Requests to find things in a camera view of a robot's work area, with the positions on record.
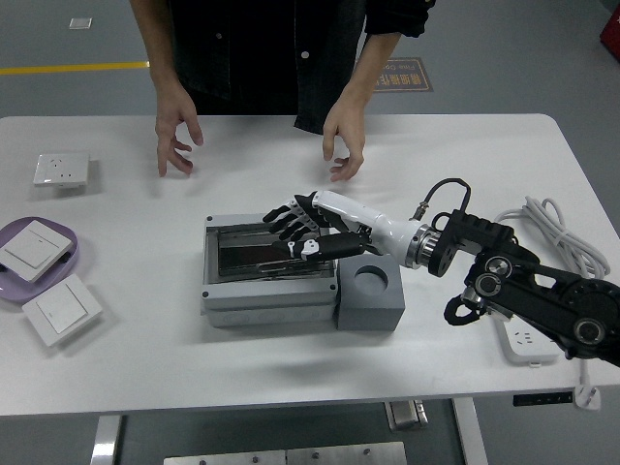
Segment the robotic arm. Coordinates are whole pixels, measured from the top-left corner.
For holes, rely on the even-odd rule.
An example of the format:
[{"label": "robotic arm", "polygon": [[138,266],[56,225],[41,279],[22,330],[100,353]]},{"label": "robotic arm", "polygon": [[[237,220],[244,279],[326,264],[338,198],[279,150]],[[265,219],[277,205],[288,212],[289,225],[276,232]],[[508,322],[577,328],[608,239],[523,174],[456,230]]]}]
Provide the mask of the robotic arm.
[{"label": "robotic arm", "polygon": [[[447,305],[445,318],[455,326],[466,325],[488,313],[516,314],[554,340],[568,358],[597,357],[620,366],[620,288],[600,279],[543,266],[539,258],[518,245],[512,228],[465,212],[467,195],[460,209],[443,213],[448,221],[442,231],[435,221],[420,219],[431,190],[409,221],[393,221],[380,211],[329,191],[295,196],[269,212],[281,241],[273,245],[293,258],[332,260],[369,251],[390,254],[409,268],[425,266],[443,276],[457,251],[476,256],[465,278],[463,294]],[[339,233],[300,240],[319,228],[334,227]],[[551,278],[551,287],[539,285],[537,276]],[[458,316],[466,306],[470,313]]]}]

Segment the black cable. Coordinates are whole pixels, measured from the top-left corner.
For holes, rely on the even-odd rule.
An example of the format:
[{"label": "black cable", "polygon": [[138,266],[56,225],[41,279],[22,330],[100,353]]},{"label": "black cable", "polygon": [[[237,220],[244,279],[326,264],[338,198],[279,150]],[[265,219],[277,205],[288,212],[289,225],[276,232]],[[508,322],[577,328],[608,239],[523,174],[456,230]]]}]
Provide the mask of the black cable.
[{"label": "black cable", "polygon": [[437,184],[435,184],[430,191],[428,191],[428,194],[426,194],[426,197],[424,198],[424,201],[422,201],[419,204],[418,209],[416,210],[416,213],[414,214],[414,216],[411,218],[412,220],[421,220],[422,216],[424,215],[424,213],[426,212],[426,208],[428,208],[428,204],[431,200],[431,198],[433,197],[433,195],[435,194],[435,192],[437,192],[437,190],[446,185],[446,184],[459,184],[461,186],[463,186],[465,188],[465,195],[463,196],[463,202],[461,203],[461,207],[459,208],[460,211],[465,211],[465,208],[467,208],[467,205],[469,204],[469,199],[472,197],[472,188],[470,187],[469,184],[467,184],[464,180],[462,180],[460,177],[448,177],[442,181],[439,181]]},{"label": "black cable", "polygon": [[446,211],[443,211],[442,213],[437,213],[435,215],[435,218],[433,218],[433,221],[431,221],[430,226],[433,230],[438,231],[438,232],[442,232],[443,230],[440,230],[439,228],[437,228],[437,222],[441,219],[441,218],[450,218],[450,214],[447,213]]}]

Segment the white table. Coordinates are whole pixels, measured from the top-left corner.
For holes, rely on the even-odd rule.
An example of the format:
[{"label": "white table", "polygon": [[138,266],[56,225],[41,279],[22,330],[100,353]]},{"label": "white table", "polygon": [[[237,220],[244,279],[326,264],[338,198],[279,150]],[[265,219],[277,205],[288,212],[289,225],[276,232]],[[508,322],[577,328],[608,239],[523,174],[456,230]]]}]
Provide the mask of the white table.
[{"label": "white table", "polygon": [[[448,325],[473,258],[444,278],[403,269],[407,310],[394,333],[337,331],[331,323],[217,329],[200,316],[207,215],[267,212],[293,194],[332,189],[394,219],[409,218],[435,182],[473,187],[468,212],[493,219],[526,195],[560,203],[570,229],[598,246],[620,281],[620,241],[557,125],[543,115],[382,115],[367,118],[366,162],[332,184],[321,138],[290,117],[205,117],[206,144],[188,179],[160,179],[152,117],[0,120],[0,226],[41,216],[77,233],[74,272],[101,302],[95,325],[49,349],[18,305],[0,301],[0,416],[127,413],[358,402],[543,391],[577,383],[578,362],[509,364],[488,318]],[[78,193],[32,185],[39,154],[87,150],[92,176]],[[460,188],[427,217],[460,205]],[[521,243],[561,266],[518,224]],[[590,361],[592,383],[620,369]]]}]

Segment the gray floor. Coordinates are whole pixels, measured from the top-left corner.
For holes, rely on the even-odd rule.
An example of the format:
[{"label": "gray floor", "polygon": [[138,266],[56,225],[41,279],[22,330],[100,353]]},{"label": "gray floor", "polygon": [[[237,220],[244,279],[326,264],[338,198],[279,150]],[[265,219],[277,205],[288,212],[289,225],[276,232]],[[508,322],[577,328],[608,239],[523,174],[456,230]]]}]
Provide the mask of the gray floor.
[{"label": "gray floor", "polygon": [[[615,3],[440,0],[427,33],[401,41],[394,53],[421,57],[434,91],[377,95],[368,111],[548,114],[620,231],[620,63],[599,42]],[[69,31],[70,18],[82,16],[94,18],[92,29]],[[128,2],[0,0],[0,68],[144,59]],[[0,76],[0,117],[154,112],[146,70]],[[489,463],[620,462],[620,388],[604,388],[603,395],[604,409],[595,414],[571,405],[514,408],[510,397],[476,399]],[[398,437],[411,463],[462,463],[448,404],[428,405],[430,432],[407,435],[388,433],[380,405],[136,414],[125,424],[119,461]],[[1,419],[0,464],[88,463],[95,429],[95,417]]]}]

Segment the cable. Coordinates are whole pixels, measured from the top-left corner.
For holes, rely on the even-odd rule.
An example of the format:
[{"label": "cable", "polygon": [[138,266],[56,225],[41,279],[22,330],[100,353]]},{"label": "cable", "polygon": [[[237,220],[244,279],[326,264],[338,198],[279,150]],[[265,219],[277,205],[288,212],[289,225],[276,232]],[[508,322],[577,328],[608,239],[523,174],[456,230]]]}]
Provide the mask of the cable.
[{"label": "cable", "polygon": [[[499,223],[507,219],[528,219],[534,222],[544,237],[560,253],[562,260],[573,273],[582,278],[592,276],[604,279],[610,272],[609,263],[599,250],[588,242],[570,232],[565,225],[564,215],[555,201],[545,199],[539,201],[530,197],[525,198],[525,205],[520,209],[507,210],[495,218]],[[553,218],[546,206],[550,204],[555,210]],[[576,407],[597,411],[601,409],[601,392],[590,384],[587,360],[579,360],[579,384],[574,388],[573,400]]]},{"label": "cable", "polygon": [[[530,197],[526,197],[525,200],[526,203],[522,208],[500,213],[495,222],[517,218],[529,219],[539,227],[544,237],[560,253],[569,271],[583,278],[596,279],[604,279],[609,274],[609,263],[605,256],[596,247],[566,228],[562,211],[553,199],[545,199],[542,203]],[[546,209],[548,204],[553,206],[557,218]]]},{"label": "cable", "polygon": [[416,210],[416,213],[414,214],[414,216],[412,216],[410,218],[410,220],[421,220],[422,216],[424,216],[424,213],[426,212],[426,208],[428,208],[428,203],[430,202],[430,199],[433,197],[433,195],[435,194],[435,192],[437,192],[437,190],[446,185],[446,184],[460,184],[461,186],[463,186],[465,188],[465,195],[463,196],[463,202],[461,203],[461,207],[459,208],[460,211],[465,211],[465,208],[467,208],[467,205],[469,204],[469,199],[472,197],[472,188],[470,187],[469,184],[467,184],[464,180],[462,180],[460,177],[448,177],[442,181],[439,181],[437,184],[435,184],[433,187],[431,187],[430,191],[428,191],[428,194],[426,194],[426,197],[424,198],[424,201],[421,201],[419,203],[419,207]]}]

